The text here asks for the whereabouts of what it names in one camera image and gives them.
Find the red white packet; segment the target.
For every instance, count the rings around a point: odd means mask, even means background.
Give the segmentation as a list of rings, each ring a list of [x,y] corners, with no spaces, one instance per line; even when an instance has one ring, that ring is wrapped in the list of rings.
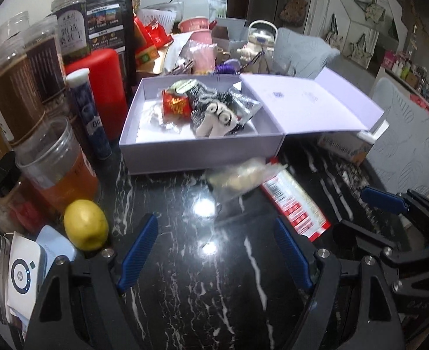
[[[271,178],[260,188],[299,235],[313,242],[331,228],[324,213],[290,174],[286,165],[273,160],[265,166]]]

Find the black coffee pouch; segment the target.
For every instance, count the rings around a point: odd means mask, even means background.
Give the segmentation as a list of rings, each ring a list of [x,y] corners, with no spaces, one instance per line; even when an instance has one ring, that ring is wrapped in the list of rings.
[[[132,0],[86,0],[91,51],[112,49],[119,56],[126,93],[135,84],[135,27]]]

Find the silver purple snack bag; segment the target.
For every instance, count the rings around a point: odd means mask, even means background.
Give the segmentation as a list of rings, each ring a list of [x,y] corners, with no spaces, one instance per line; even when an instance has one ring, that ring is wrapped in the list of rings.
[[[250,121],[263,107],[262,103],[248,97],[241,92],[242,83],[234,83],[228,90],[232,96],[230,109],[238,118],[238,125],[243,127]]]

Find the red gold snack packet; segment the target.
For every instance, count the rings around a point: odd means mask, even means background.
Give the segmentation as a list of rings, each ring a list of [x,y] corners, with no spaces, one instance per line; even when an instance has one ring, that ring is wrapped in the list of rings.
[[[165,121],[189,120],[191,104],[186,95],[178,95],[169,90],[162,91],[162,113]]]

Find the pink cup stack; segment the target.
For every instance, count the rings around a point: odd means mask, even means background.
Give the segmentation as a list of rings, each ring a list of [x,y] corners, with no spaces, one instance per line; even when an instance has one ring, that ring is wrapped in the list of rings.
[[[181,33],[189,33],[188,52],[194,62],[193,73],[209,74],[215,68],[215,48],[210,21],[205,17],[193,17],[178,24]]]

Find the white open gift box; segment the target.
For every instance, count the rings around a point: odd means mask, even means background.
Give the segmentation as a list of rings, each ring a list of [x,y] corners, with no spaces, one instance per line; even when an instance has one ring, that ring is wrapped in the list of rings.
[[[132,175],[272,158],[288,135],[371,130],[383,110],[324,68],[316,78],[264,74],[141,81],[120,136]]]

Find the white blue small device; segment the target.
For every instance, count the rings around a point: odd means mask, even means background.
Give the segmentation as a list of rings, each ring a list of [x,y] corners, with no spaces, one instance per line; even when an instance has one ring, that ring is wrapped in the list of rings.
[[[75,260],[77,249],[53,227],[44,226],[35,240],[18,232],[0,234],[0,321],[29,324],[40,287],[59,256]]]

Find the light green tea packet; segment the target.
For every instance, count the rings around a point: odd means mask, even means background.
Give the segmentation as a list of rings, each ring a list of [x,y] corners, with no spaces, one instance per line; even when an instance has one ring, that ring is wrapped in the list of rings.
[[[174,82],[170,87],[169,91],[177,95],[184,95],[191,89],[198,85],[196,79],[182,79]]]

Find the white robot figurine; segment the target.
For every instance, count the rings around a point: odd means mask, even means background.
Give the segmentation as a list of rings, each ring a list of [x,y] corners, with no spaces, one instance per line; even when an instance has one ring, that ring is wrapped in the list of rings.
[[[269,21],[254,21],[248,27],[247,43],[237,49],[241,73],[270,74],[273,69],[277,27]]]

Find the checkered plush doll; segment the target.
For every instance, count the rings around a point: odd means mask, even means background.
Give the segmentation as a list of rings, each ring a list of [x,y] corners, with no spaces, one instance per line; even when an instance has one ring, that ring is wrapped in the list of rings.
[[[237,116],[230,109],[231,99],[227,92],[189,98],[191,128],[197,138],[225,137],[239,126]]]

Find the yellow lemon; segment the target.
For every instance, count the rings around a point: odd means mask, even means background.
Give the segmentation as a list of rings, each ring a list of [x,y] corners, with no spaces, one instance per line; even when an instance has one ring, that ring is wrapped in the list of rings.
[[[90,200],[76,200],[68,205],[63,216],[65,232],[80,251],[97,251],[109,236],[109,223],[101,208]]]

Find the brown hanging tote bag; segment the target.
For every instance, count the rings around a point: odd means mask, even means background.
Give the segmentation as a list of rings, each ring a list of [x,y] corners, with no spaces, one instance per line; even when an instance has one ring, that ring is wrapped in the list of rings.
[[[279,19],[293,27],[302,27],[307,14],[307,0],[288,0],[279,14]]]

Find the brown filled spice jar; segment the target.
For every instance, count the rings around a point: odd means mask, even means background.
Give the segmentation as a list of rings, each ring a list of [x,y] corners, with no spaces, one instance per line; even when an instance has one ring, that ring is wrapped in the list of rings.
[[[12,38],[0,46],[0,129],[14,148],[31,137],[45,118],[25,44]]]

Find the red cylindrical canister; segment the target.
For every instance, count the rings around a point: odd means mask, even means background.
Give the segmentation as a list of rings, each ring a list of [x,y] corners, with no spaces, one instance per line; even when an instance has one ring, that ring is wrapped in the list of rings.
[[[90,70],[90,84],[95,105],[110,142],[120,138],[128,114],[123,87],[120,58],[113,49],[100,49],[65,66],[66,74],[80,69]]]

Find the clear zip bag white contents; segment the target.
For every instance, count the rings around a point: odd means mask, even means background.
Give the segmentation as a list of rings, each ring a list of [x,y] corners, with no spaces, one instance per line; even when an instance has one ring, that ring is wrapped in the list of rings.
[[[252,158],[243,163],[206,171],[210,192],[218,205],[248,194],[274,178],[287,166],[267,163],[264,158]]]

